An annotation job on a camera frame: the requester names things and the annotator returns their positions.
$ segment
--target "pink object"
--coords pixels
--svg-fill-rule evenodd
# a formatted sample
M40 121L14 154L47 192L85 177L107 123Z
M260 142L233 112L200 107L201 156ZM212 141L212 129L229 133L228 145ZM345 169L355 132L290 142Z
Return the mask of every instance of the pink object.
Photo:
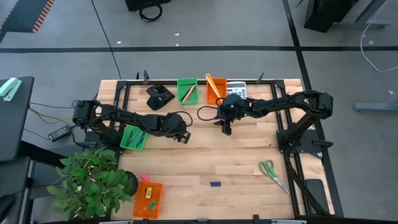
M142 178L144 181L149 181L149 177L148 177L146 174L141 174L141 178Z

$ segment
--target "power adapter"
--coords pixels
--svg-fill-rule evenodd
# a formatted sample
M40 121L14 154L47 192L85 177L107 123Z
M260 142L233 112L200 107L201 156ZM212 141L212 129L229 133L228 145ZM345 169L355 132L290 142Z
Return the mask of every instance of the power adapter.
M70 135L70 127L69 126L64 126L49 135L47 135L52 142L58 141L59 139L69 136Z

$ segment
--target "green plant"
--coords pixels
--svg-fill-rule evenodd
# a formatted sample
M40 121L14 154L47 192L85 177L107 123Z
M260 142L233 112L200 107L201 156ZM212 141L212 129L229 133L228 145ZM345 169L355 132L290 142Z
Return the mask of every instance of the green plant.
M58 196L53 208L56 212L66 212L67 220L109 215L113 208L119 211L121 202L131 201L128 192L132 179L124 170L117 169L115 152L104 149L76 152L60 160L65 168L56 167L63 180L61 187L51 185L47 190Z

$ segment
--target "white cable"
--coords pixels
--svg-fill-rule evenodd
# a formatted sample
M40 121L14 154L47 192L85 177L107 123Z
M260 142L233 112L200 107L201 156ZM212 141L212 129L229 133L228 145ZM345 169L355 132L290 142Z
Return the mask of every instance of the white cable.
M374 69L376 69L376 71L378 71L378 72L389 72L389 71L393 71L394 69L398 68L398 66L395 66L394 68L389 68L389 69L386 69L386 70L379 70L379 69L378 69L375 65L373 65L373 63L365 56L365 53L363 52L363 48L362 48L362 40L363 40L363 36L365 35L365 32L367 31L367 29L369 28L369 26L372 25L372 23L373 23L373 21L375 20L376 16L379 14L380 10L384 7L384 5L385 5L388 1L389 1L389 0L385 1L385 3L383 3L383 5L380 6L380 8L376 11L376 13L374 13L373 18L370 19L371 21L370 21L369 25L368 25L368 26L365 28L365 30L363 31L362 36L361 36L361 42L359 43L359 46L361 47L361 52L362 52L363 57L364 57L364 58L369 62L369 64L371 64L372 67L373 67Z

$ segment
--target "orange container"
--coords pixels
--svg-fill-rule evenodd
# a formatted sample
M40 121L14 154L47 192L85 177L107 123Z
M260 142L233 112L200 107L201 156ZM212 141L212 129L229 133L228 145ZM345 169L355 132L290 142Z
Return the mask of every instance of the orange container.
M150 196L150 198L145 198L148 187L152 187L152 195ZM159 216L162 191L163 184L161 183L140 181L138 184L136 202L134 204L134 211L132 215L138 218L156 219ZM152 210L148 210L147 206L153 200L156 201L156 206Z
M213 82L216 85L220 97L226 98L226 79L225 78L213 78ZM216 104L217 94L214 92L209 82L206 82L206 99L208 104Z

